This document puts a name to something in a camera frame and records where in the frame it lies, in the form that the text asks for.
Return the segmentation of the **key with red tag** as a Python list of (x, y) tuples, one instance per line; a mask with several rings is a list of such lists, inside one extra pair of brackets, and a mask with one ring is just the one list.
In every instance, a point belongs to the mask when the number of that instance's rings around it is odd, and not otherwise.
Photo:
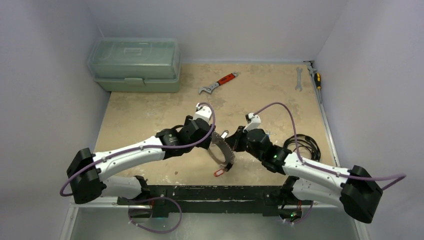
[(225, 173), (225, 170), (224, 170), (223, 168), (221, 168), (221, 169), (218, 169), (217, 171), (215, 171), (215, 172), (213, 173), (213, 175), (214, 175), (215, 177), (219, 177), (219, 176), (223, 175), (224, 173)]

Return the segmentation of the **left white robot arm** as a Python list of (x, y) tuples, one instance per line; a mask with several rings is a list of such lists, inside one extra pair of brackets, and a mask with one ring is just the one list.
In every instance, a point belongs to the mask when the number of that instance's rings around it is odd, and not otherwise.
[(187, 116), (183, 125), (166, 128), (139, 143), (106, 152), (79, 150), (66, 170), (67, 182), (60, 190), (62, 197), (66, 186), (76, 204), (89, 203), (107, 189), (107, 180), (115, 174), (145, 163), (166, 160), (189, 153), (193, 148), (208, 149), (215, 124)]

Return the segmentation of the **key with white tag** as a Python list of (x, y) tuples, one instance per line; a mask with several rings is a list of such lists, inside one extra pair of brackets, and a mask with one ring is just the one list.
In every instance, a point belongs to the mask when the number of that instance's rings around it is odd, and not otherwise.
[(228, 136), (228, 134), (229, 134), (229, 131), (228, 131), (228, 130), (224, 130), (224, 131), (221, 133), (220, 137), (221, 137), (222, 139), (225, 139), (225, 138)]

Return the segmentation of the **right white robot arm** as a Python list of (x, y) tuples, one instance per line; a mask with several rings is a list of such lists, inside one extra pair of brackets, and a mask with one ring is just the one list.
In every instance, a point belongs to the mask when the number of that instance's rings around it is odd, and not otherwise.
[(334, 167), (298, 156), (273, 144), (259, 128), (245, 131), (240, 126), (225, 142), (235, 152), (249, 153), (268, 171), (287, 176), (280, 191), (284, 202), (320, 202), (342, 208), (362, 223), (372, 222), (383, 190), (365, 168)]

